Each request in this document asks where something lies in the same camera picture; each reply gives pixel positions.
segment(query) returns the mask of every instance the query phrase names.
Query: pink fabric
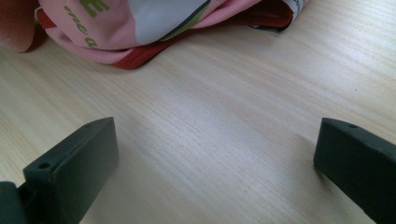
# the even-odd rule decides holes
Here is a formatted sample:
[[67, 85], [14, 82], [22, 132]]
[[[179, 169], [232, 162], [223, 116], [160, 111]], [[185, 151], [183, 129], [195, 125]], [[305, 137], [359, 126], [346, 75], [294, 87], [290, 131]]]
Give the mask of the pink fabric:
[[[38, 0], [45, 12], [45, 21], [52, 24], [46, 27], [51, 38], [80, 57], [107, 64], [116, 63], [127, 55], [140, 55], [140, 51], [145, 50], [134, 51], [134, 48], [174, 38], [187, 29], [226, 21], [260, 1]], [[308, 0], [278, 1], [290, 6], [293, 19], [308, 3]], [[29, 48], [37, 7], [36, 0], [0, 0], [0, 45], [19, 52]], [[151, 15], [153, 11], [163, 17], [156, 17], [157, 13]]]
[[[50, 19], [80, 47], [90, 47], [86, 42], [87, 38], [95, 41], [96, 49], [117, 50], [137, 46], [134, 37], [134, 17], [128, 7], [128, 1], [107, 1], [106, 4], [111, 10], [104, 10], [95, 18], [87, 13], [79, 1], [39, 0], [39, 3]], [[85, 27], [86, 32], [81, 32], [77, 28], [78, 25]]]
[[101, 49], [87, 49], [75, 45], [72, 40], [58, 28], [49, 28], [46, 30], [47, 34], [55, 40], [62, 47], [74, 52], [81, 58], [88, 58], [97, 63], [112, 64], [132, 51], [132, 49], [125, 50], [101, 50]]

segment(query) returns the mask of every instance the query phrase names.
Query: green letter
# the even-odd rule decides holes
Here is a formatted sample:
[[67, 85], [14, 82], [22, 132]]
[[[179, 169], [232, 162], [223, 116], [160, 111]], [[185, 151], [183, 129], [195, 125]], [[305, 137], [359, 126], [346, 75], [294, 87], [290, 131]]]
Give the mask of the green letter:
[[86, 42], [86, 43], [88, 44], [88, 46], [89, 46], [90, 48], [92, 48], [92, 49], [94, 49], [95, 47], [97, 47], [96, 42], [95, 42], [92, 38], [90, 38], [90, 37], [85, 38], [85, 42]]
[[69, 7], [64, 7], [64, 10], [68, 11], [69, 13], [72, 13], [72, 10]]
[[76, 23], [77, 28], [84, 34], [87, 35], [88, 30], [87, 28], [85, 28], [85, 26], [83, 26], [81, 23]]
[[90, 13], [91, 17], [95, 18], [97, 16], [96, 9], [98, 12], [103, 12], [104, 10], [108, 10], [109, 7], [106, 5], [102, 0], [80, 0], [79, 1], [85, 8], [85, 10]]

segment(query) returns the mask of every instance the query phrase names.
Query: cloth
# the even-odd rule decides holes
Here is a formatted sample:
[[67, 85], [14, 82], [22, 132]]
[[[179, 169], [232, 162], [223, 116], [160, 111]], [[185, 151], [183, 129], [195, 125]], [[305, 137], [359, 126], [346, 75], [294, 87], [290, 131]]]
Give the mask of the cloth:
[[[0, 43], [16, 51], [27, 50], [33, 39], [35, 1], [0, 3]], [[37, 17], [58, 44], [91, 61], [133, 69], [182, 38], [210, 27], [240, 24], [286, 29], [308, 0], [38, 0], [38, 3]], [[22, 17], [11, 13], [17, 8]], [[20, 28], [15, 28], [18, 31], [15, 32], [11, 26]]]

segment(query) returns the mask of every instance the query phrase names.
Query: wooden table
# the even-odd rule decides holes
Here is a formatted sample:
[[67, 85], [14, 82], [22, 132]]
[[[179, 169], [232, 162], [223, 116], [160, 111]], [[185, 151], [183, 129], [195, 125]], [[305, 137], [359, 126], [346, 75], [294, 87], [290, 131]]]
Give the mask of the wooden table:
[[373, 223], [312, 160], [323, 117], [396, 143], [395, 25], [391, 0], [312, 0], [282, 34], [213, 29], [132, 71], [1, 49], [0, 180], [114, 117], [120, 169], [83, 223]]

